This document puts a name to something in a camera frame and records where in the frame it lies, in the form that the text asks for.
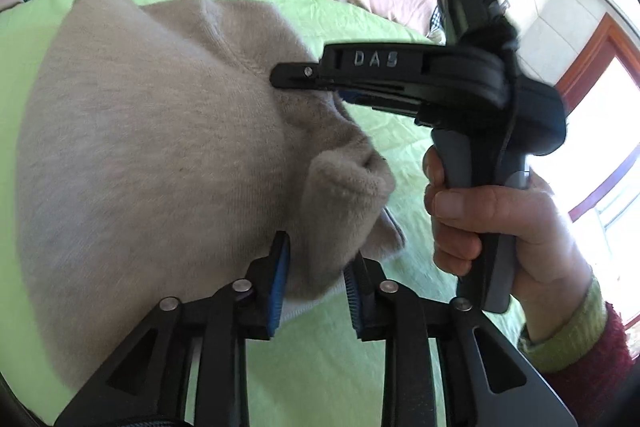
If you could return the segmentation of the red sleeve right forearm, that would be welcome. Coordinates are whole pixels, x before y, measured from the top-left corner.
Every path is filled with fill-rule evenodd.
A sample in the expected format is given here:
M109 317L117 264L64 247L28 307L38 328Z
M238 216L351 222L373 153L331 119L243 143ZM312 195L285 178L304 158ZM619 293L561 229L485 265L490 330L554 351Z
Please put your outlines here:
M534 341L522 329L518 350L581 426L597 424L634 367L622 319L603 299L596 279L570 319L549 338Z

